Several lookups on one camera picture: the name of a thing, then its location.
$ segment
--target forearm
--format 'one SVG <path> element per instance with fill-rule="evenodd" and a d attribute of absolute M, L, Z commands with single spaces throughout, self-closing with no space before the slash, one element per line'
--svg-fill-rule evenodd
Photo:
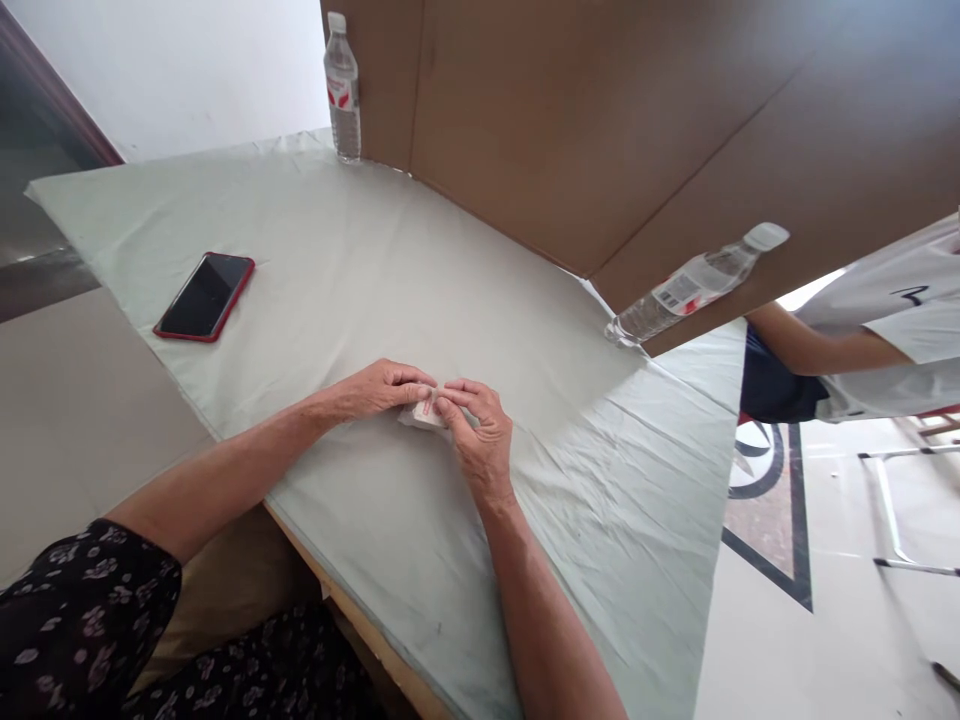
<path fill-rule="evenodd" d="M 747 320 L 764 344 L 795 375 L 820 374 L 817 370 L 833 353 L 831 338 L 775 302 L 748 313 Z"/>
<path fill-rule="evenodd" d="M 106 518 L 185 563 L 259 503 L 335 424 L 321 393 L 167 470 Z"/>
<path fill-rule="evenodd" d="M 625 718 L 593 641 L 514 502 L 478 502 L 524 711 L 529 718 Z"/>
<path fill-rule="evenodd" d="M 747 320 L 794 375 L 835 375 L 913 362 L 899 348 L 867 328 L 831 337 L 817 332 L 775 302 L 748 313 Z"/>

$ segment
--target bottle cap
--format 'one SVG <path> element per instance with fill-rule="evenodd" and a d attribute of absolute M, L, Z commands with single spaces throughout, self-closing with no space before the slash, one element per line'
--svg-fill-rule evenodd
<path fill-rule="evenodd" d="M 338 32 L 346 34 L 347 32 L 347 19 L 342 13 L 328 12 L 327 25 L 330 26 L 330 32 L 332 33 Z"/>
<path fill-rule="evenodd" d="M 754 250 L 767 252 L 785 243 L 789 237 L 790 233 L 776 223 L 760 223 L 743 236 L 743 241 Z"/>

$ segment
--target person's left hand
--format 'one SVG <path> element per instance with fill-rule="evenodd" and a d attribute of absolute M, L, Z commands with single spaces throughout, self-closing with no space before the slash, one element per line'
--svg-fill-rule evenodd
<path fill-rule="evenodd" d="M 383 358 L 317 393 L 337 422 L 376 415 L 387 408 L 426 400 L 437 381 L 423 370 Z"/>

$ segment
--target cardboard divider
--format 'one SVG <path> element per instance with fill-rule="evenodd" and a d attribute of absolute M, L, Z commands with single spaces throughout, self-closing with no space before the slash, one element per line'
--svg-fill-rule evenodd
<path fill-rule="evenodd" d="M 363 155 L 617 311 L 764 221 L 793 234 L 656 354 L 956 209 L 951 0 L 325 0 Z"/>

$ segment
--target black letter on shirt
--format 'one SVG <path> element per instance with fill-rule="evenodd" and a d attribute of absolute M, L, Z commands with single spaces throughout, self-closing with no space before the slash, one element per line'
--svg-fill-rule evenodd
<path fill-rule="evenodd" d="M 924 290 L 929 290 L 929 289 L 930 289 L 929 285 L 917 285 L 917 287 L 915 288 L 904 288 L 903 290 L 894 290 L 890 294 L 900 295 L 900 293 L 903 293 L 902 295 L 900 295 L 900 297 L 902 297 L 904 300 L 909 300 L 910 302 L 912 302 L 914 307 L 920 307 L 921 305 L 923 305 L 923 301 L 920 298 L 918 298 L 917 295 L 922 293 Z"/>

